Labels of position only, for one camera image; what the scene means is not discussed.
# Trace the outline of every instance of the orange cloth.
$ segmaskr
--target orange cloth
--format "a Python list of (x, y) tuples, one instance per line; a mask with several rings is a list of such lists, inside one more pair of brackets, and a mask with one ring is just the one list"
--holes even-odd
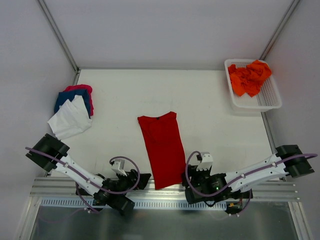
[(245, 67), (236, 68), (235, 64), (228, 67), (233, 91), (241, 97), (247, 93), (250, 97), (257, 95), (265, 80), (272, 74), (269, 66), (259, 60)]

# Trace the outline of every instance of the red cloth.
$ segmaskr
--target red cloth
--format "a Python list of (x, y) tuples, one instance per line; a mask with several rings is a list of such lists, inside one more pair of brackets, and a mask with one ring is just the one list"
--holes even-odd
[(245, 93), (250, 97), (257, 95), (265, 80), (272, 74), (269, 66), (259, 60), (248, 64), (246, 68), (236, 68), (236, 65), (232, 64), (228, 67), (228, 71), (232, 89), (239, 97)]
[(156, 190), (182, 182), (186, 159), (176, 118), (172, 111), (160, 117), (138, 117)]
[(93, 116), (94, 115), (94, 105), (92, 103), (92, 97), (91, 97), (92, 87), (89, 85), (86, 85), (86, 84), (67, 86), (66, 89), (64, 90), (64, 92), (69, 92), (69, 91), (76, 90), (76, 89), (87, 89), (89, 96), (90, 96), (90, 116)]

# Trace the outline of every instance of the white table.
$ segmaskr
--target white table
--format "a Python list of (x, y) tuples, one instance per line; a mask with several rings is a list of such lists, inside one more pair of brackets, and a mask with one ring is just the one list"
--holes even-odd
[(210, 152), (216, 173), (238, 170), (272, 154), (261, 115), (233, 112), (224, 71), (83, 69), (78, 84), (93, 88), (92, 127), (63, 142), (90, 172), (114, 177), (109, 159), (121, 155), (134, 160), (142, 173), (151, 173), (137, 117), (170, 111), (177, 113), (186, 158), (194, 150)]

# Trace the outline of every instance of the white wall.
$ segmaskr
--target white wall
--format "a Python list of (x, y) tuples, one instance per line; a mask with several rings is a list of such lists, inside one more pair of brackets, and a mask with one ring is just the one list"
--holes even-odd
[(35, 176), (25, 154), (49, 131), (74, 73), (35, 0), (0, 2), (0, 239), (12, 240)]
[[(320, 154), (320, 1), (304, 0), (266, 61), (277, 80), (283, 106), (267, 113), (277, 145), (298, 144)], [(314, 239), (320, 239), (320, 157), (315, 173), (298, 178), (301, 200)]]
[(224, 69), (259, 58), (292, 0), (46, 0), (80, 67)]

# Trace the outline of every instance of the white basket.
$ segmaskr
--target white basket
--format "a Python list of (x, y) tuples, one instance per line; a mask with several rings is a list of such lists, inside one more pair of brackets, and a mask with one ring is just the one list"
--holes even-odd
[(242, 96), (238, 96), (234, 93), (231, 82), (228, 67), (235, 64), (237, 68), (245, 68), (248, 64), (251, 64), (254, 59), (228, 59), (225, 60), (225, 72), (228, 80), (229, 90), (232, 99), (232, 108), (236, 112), (266, 112), (270, 109), (278, 109), (282, 106), (281, 97), (276, 85), (274, 77), (271, 75), (265, 80), (263, 86), (260, 89), (259, 94), (254, 97), (250, 97), (247, 93)]

